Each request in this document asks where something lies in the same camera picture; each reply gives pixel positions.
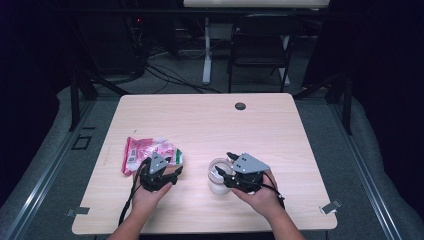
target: person's left hand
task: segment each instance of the person's left hand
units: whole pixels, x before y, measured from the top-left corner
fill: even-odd
[[[162,197],[165,196],[165,194],[171,189],[172,183],[166,184],[157,192],[150,192],[140,185],[140,180],[138,178],[136,188],[137,187],[139,187],[139,189],[135,192],[132,198],[131,213],[142,213],[150,216],[150,214],[152,214],[152,212],[156,209]]]

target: table leg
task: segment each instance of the table leg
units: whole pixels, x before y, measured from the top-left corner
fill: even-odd
[[[286,48],[287,44],[289,43],[289,36],[281,36],[281,41],[283,41],[283,46],[284,46],[284,48]],[[278,73],[280,74],[281,81],[283,81],[283,76],[284,76],[285,71],[286,71],[285,68],[279,68],[278,69]],[[290,86],[289,75],[287,75],[287,77],[286,77],[286,81],[284,82],[284,86],[285,87]]]
[[[212,70],[212,59],[211,59],[211,39],[209,32],[209,18],[205,18],[205,65],[203,67],[203,84],[210,84],[211,82],[211,70]]]

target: plastic bag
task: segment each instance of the plastic bag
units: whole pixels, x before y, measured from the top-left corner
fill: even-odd
[[[128,137],[122,163],[122,173],[126,176],[133,174],[146,158],[152,157],[153,152],[157,152],[163,158],[171,157],[170,166],[177,166],[183,163],[182,152],[167,139],[147,138],[136,140]]]

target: dark background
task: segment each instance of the dark background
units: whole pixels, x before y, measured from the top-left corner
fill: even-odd
[[[73,74],[81,69],[132,73],[138,67],[123,22],[113,21],[111,27],[99,22],[108,19],[97,19],[77,29],[85,32],[84,45],[75,29],[66,27],[66,18],[52,16],[44,6],[36,0],[0,3],[1,205],[52,126],[59,106],[56,94],[69,86]],[[424,4],[333,0],[330,10],[370,14],[361,20],[324,22],[304,83],[322,81],[352,60],[354,96],[373,126],[385,171],[424,218]],[[99,32],[90,35],[91,30]],[[102,42],[101,34],[115,31],[122,35],[113,42],[90,47],[94,40]],[[94,46],[120,50],[112,53],[116,56],[99,56],[93,55]],[[122,54],[127,60],[116,61]]]

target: wrist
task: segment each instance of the wrist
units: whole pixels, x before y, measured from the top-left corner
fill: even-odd
[[[270,213],[264,215],[265,219],[272,225],[273,223],[284,219],[287,215],[286,211],[283,208],[273,209]]]

